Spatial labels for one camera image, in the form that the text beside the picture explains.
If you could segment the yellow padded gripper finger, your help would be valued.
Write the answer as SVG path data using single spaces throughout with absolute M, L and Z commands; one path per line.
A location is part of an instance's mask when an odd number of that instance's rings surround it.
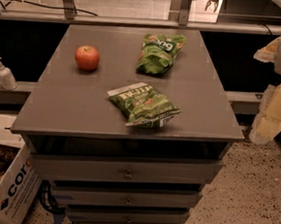
M 272 40 L 268 45 L 258 49 L 254 54 L 254 58 L 261 62 L 274 63 L 275 53 L 276 50 L 278 49 L 279 42 L 280 42 L 279 37 Z

